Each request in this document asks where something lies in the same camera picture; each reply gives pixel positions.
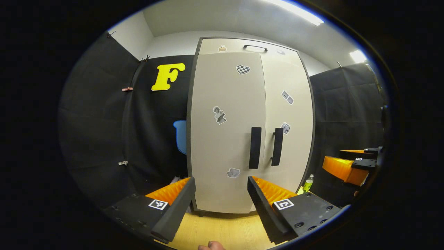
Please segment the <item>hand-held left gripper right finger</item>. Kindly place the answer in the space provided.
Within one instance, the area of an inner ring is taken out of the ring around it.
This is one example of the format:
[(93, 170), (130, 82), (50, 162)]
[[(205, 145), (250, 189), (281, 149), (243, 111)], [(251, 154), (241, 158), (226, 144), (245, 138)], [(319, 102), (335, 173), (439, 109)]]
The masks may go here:
[(271, 243), (302, 240), (327, 226), (342, 209), (311, 192), (296, 194), (249, 176), (247, 190)]

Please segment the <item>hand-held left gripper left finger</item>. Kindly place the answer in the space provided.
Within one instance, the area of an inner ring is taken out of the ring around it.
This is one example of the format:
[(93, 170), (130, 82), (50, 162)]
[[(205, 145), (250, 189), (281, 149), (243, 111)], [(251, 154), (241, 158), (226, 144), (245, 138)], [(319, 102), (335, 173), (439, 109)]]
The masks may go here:
[(195, 191), (195, 179), (187, 177), (147, 195), (132, 194), (104, 212), (137, 237), (168, 244), (173, 241)]

